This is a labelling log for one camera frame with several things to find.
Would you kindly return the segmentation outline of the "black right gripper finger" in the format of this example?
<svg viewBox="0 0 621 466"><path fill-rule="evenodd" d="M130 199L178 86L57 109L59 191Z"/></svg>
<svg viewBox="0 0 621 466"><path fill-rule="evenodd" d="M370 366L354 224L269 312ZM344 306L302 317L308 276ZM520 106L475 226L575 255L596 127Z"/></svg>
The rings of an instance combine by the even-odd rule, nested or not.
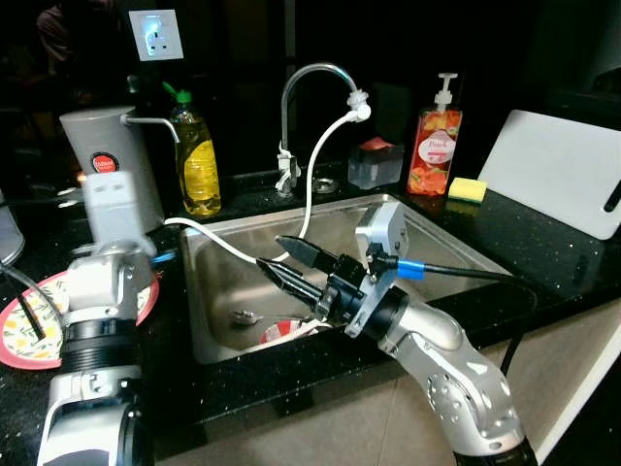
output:
<svg viewBox="0 0 621 466"><path fill-rule="evenodd" d="M266 260L266 258L257 258L256 266L260 268L267 280L270 280L279 289L282 289L289 296L297 298L298 301L306 303L312 314L328 314L328 307L324 305L323 301L324 291L322 287L303 279L301 272L283 262Z"/></svg>
<svg viewBox="0 0 621 466"><path fill-rule="evenodd" d="M275 241L289 256L324 274L334 275L339 268L339 259L335 254L297 236L280 235Z"/></svg>

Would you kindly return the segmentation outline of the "red rimmed plate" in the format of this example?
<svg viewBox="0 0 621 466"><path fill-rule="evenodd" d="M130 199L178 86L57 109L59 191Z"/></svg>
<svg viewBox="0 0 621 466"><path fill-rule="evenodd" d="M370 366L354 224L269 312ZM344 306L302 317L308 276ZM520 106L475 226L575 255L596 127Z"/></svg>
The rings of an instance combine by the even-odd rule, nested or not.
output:
<svg viewBox="0 0 621 466"><path fill-rule="evenodd" d="M309 336L322 328L330 328L330 324L322 319L283 319L267 327L260 334L260 343L254 350L262 350L273 346L284 345L292 339Z"/></svg>

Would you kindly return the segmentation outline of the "metal spoon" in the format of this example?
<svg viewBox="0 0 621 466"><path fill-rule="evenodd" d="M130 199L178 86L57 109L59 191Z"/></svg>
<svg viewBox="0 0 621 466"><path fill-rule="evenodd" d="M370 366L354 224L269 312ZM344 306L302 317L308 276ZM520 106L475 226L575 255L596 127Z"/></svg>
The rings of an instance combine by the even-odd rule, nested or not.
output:
<svg viewBox="0 0 621 466"><path fill-rule="evenodd" d="M235 310L231 312L229 319L232 327L252 327L252 325L262 322L265 316L255 314L252 311Z"/></svg>

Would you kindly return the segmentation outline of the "stainless steel sink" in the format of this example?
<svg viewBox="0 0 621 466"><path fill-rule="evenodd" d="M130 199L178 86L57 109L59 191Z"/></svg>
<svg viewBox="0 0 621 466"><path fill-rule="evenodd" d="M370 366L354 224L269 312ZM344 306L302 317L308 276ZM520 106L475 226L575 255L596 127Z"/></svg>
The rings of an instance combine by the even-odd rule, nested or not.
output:
<svg viewBox="0 0 621 466"><path fill-rule="evenodd" d="M358 253L354 229L372 206L389 203L391 196L377 194L316 205L310 218L307 240L333 254ZM407 218L409 244L404 257L435 265L474 268L501 272L496 262L475 252L452 237L409 206ZM302 209L241 217L209 223L209 230L226 243L251 256L275 258L282 249L275 243L278 235L299 231ZM195 358L212 364L244 353L251 353L260 343L260 334L270 325L290 316L307 316L307 305L288 296L267 280L252 263L240 260L199 231L186 229L181 236L183 270L189 289L192 336ZM265 316L262 322L248 327L230 324L232 311L252 311Z"/></svg>

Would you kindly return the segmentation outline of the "clear plastic container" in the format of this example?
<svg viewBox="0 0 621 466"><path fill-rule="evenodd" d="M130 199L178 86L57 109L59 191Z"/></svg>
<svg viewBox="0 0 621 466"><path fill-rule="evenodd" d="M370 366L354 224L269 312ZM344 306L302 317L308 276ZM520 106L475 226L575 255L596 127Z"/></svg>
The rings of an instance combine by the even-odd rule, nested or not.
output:
<svg viewBox="0 0 621 466"><path fill-rule="evenodd" d="M403 167L403 146L381 137L359 144L347 160L347 181L359 189L397 183Z"/></svg>

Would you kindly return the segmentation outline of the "chrome curved faucet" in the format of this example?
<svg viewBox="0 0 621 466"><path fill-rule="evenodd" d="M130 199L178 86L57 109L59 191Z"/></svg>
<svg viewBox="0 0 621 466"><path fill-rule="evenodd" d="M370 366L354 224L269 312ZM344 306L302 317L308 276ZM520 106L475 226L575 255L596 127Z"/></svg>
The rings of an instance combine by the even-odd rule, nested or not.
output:
<svg viewBox="0 0 621 466"><path fill-rule="evenodd" d="M291 152L289 147L289 107L291 107L291 98L296 83L302 77L311 72L322 71L341 77L350 89L349 97L347 97L347 106L350 111L347 112L346 121L364 121L372 115L372 108L369 106L369 94L355 83L346 70L333 65L333 63L319 62L306 65L294 71L288 80L285 81L282 90L282 102L280 102L280 139L278 143L277 154L277 170L280 177L275 183L275 190L279 198L291 198L293 195L293 187L297 185L298 178L301 178L301 169L297 163L297 158Z"/></svg>

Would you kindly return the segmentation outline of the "yellow dish soap bottle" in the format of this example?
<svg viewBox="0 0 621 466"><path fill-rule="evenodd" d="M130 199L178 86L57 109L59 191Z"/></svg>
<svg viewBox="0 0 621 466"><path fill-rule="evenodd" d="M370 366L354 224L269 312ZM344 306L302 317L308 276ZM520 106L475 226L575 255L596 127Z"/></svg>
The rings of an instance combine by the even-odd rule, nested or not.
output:
<svg viewBox="0 0 621 466"><path fill-rule="evenodd" d="M163 87L174 101L169 121L180 141L175 160L183 208L196 218L217 215L222 201L212 133L203 113L192 105L190 90L174 89L168 82Z"/></svg>

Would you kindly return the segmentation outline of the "yellow sponge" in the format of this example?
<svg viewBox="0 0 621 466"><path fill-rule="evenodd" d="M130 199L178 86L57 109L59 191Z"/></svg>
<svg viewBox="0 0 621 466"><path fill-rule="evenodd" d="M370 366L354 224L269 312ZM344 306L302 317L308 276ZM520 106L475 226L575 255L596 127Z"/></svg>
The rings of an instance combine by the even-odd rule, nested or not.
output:
<svg viewBox="0 0 621 466"><path fill-rule="evenodd" d="M488 183L469 178L453 178L448 184L448 199L480 205L488 192Z"/></svg>

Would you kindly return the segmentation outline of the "orange pump soap bottle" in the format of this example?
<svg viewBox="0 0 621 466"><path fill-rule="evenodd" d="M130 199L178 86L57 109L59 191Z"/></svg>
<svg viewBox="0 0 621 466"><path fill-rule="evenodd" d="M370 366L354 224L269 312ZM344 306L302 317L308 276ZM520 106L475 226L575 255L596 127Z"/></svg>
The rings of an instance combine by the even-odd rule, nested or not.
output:
<svg viewBox="0 0 621 466"><path fill-rule="evenodd" d="M463 115L452 105L451 81L457 74L439 74L442 88L434 106L418 116L407 178L407 193L442 198L448 190L451 163Z"/></svg>

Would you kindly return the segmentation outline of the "white cutting board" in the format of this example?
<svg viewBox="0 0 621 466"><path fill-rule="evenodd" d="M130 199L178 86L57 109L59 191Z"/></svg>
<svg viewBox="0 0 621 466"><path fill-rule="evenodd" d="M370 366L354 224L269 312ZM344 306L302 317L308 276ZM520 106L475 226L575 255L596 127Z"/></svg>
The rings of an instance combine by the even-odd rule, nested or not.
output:
<svg viewBox="0 0 621 466"><path fill-rule="evenodd" d="M595 239L611 239L621 220L609 203L621 182L621 132L513 110L479 180Z"/></svg>

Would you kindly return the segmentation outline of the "grey rounded object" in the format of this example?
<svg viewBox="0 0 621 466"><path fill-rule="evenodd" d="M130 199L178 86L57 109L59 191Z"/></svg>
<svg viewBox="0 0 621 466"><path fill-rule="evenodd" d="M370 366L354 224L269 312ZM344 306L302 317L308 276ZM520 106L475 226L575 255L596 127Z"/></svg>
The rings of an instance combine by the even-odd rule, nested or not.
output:
<svg viewBox="0 0 621 466"><path fill-rule="evenodd" d="M14 265L25 249L25 236L19 231L16 217L5 205L5 195L0 191L0 262L5 266Z"/></svg>

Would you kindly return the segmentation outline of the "white wall socket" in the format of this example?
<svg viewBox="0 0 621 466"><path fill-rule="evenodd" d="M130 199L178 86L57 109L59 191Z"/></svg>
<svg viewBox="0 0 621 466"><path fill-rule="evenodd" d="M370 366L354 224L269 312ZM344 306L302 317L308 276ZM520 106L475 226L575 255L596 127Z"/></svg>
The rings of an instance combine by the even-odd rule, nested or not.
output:
<svg viewBox="0 0 621 466"><path fill-rule="evenodd" d="M128 16L139 61L183 59L175 10L134 10Z"/></svg>

